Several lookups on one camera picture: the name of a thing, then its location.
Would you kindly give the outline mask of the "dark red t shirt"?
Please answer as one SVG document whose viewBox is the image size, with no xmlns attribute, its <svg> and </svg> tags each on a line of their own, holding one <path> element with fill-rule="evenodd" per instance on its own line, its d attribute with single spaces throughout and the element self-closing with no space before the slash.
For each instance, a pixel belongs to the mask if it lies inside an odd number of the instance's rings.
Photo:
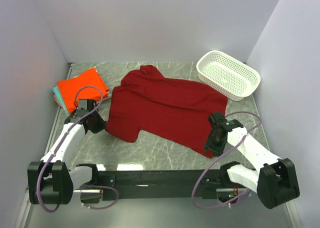
<svg viewBox="0 0 320 228">
<path fill-rule="evenodd" d="M 166 78 L 153 65 L 130 71 L 111 95 L 105 130 L 134 143 L 141 130 L 211 159 L 204 146 L 212 130 L 208 116 L 225 114 L 228 98 L 196 81 Z"/>
</svg>

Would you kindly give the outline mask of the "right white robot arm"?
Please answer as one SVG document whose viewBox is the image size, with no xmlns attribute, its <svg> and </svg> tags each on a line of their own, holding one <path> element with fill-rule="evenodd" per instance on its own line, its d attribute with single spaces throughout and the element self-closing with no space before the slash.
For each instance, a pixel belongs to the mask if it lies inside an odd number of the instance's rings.
<svg viewBox="0 0 320 228">
<path fill-rule="evenodd" d="M 300 189 L 294 163 L 281 159 L 260 144 L 238 120 L 227 120 L 221 112 L 208 117 L 211 132 L 204 145 L 205 151 L 222 156 L 226 144 L 236 149 L 251 163 L 252 169 L 237 161 L 222 165 L 219 178 L 214 183 L 230 188 L 242 185 L 257 193 L 261 203 L 268 209 L 294 200 Z"/>
</svg>

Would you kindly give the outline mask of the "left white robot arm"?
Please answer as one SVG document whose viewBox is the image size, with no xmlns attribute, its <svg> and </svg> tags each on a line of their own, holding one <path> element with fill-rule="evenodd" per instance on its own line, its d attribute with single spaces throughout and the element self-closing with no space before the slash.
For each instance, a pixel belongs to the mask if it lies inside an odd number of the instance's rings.
<svg viewBox="0 0 320 228">
<path fill-rule="evenodd" d="M 74 190 L 85 185 L 96 188 L 100 183 L 95 164 L 80 164 L 69 170 L 70 159 L 81 139 L 88 133 L 105 129 L 106 121 L 99 115 L 97 102 L 80 99 L 77 108 L 64 120 L 58 139 L 40 161 L 27 167 L 28 194 L 33 205 L 66 205 Z"/>
</svg>

